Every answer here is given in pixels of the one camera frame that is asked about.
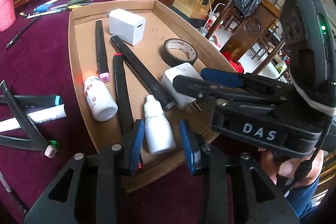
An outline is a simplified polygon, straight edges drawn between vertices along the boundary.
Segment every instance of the black garbage bag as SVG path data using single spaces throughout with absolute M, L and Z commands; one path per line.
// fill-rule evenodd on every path
M 261 0 L 234 0 L 234 7 L 246 18 L 253 14 L 260 2 Z

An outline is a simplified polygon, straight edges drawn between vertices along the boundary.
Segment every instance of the white plastic bottle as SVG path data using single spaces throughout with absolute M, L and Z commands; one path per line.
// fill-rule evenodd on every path
M 117 113 L 117 104 L 97 75 L 85 79 L 84 93 L 92 115 L 97 121 L 107 121 Z
M 163 114 L 159 101 L 148 95 L 144 105 L 145 134 L 151 154 L 160 154 L 176 147 L 170 124 Z

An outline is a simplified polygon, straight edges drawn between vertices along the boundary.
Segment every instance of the black marker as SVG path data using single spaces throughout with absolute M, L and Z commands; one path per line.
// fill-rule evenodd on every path
M 118 112 L 117 116 L 120 122 L 121 134 L 131 133 L 134 127 L 133 114 L 129 101 L 126 75 L 124 69 L 124 60 L 122 54 L 117 53 L 113 56 L 114 87 L 117 97 Z M 143 161 L 139 155 L 137 169 L 142 168 Z
M 20 106 L 34 106 L 34 107 L 54 107 L 63 103 L 61 96 L 58 95 L 19 95 L 14 96 L 16 102 Z M 3 96 L 0 96 L 0 104 L 6 104 Z
M 124 60 L 129 68 L 134 72 L 148 92 L 154 95 L 164 110 L 169 110 L 175 102 L 169 99 L 167 93 L 162 88 L 161 84 L 155 79 L 145 65 L 137 58 L 132 50 L 123 42 L 119 36 L 111 36 L 112 45 L 122 53 Z
M 104 83 L 110 81 L 109 67 L 107 64 L 104 29 L 101 20 L 96 21 L 96 54 L 99 69 L 99 78 Z
M 33 122 L 28 118 L 26 114 L 21 111 L 19 105 L 15 101 L 14 96 L 9 91 L 4 80 L 1 82 L 0 87 L 6 103 L 13 112 L 14 117 L 16 118 L 21 128 L 28 135 L 29 139 L 31 139 L 36 144 L 36 147 L 41 150 L 45 156 L 47 156 L 48 158 L 53 158 L 57 151 L 56 148 L 53 145 L 50 145 L 48 141 L 46 141 L 46 139 L 42 137 Z

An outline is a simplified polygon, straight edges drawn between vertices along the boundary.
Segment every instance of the cardboard tray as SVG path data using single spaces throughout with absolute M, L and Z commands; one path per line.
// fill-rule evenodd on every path
M 111 75 L 111 80 L 106 86 L 115 98 L 113 55 L 117 51 L 110 43 L 107 15 L 117 8 L 146 18 L 142 41 L 129 47 L 158 81 L 161 81 L 165 70 L 170 68 L 160 55 L 164 41 L 169 38 L 180 38 L 195 47 L 199 57 L 194 64 L 197 72 L 200 73 L 205 67 L 235 72 L 229 62 L 194 27 L 157 0 L 116 0 L 72 10 L 69 19 L 69 57 L 73 85 L 85 125 L 98 152 L 106 146 L 120 142 L 120 127 L 117 115 L 106 122 L 97 122 L 93 118 L 84 95 L 82 74 L 89 69 L 98 70 L 95 55 L 95 21 L 101 19 Z M 133 118 L 144 119 L 143 105 L 149 93 L 126 64 L 124 67 Z M 199 106 L 202 112 L 198 113 L 191 110 L 180 111 L 176 106 L 165 112 L 173 130 L 176 149 L 160 155 L 151 155 L 144 140 L 141 150 L 144 167 L 137 170 L 132 177 L 123 177 L 127 192 L 157 180 L 184 162 L 179 136 L 180 119 L 189 119 L 192 129 L 202 133 L 205 141 L 211 142 L 217 137 L 218 134 L 209 129 L 211 114 L 206 110 L 205 103 L 201 101 Z

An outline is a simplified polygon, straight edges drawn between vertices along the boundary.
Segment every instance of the black tape roll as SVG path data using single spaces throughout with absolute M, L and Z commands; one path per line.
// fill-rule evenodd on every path
M 188 59 L 182 59 L 173 55 L 170 52 L 173 48 L 184 52 L 188 56 Z M 161 57 L 168 66 L 175 67 L 183 63 L 190 63 L 191 65 L 194 65 L 198 58 L 198 54 L 196 49 L 188 42 L 177 38 L 171 38 L 164 42 L 161 50 Z

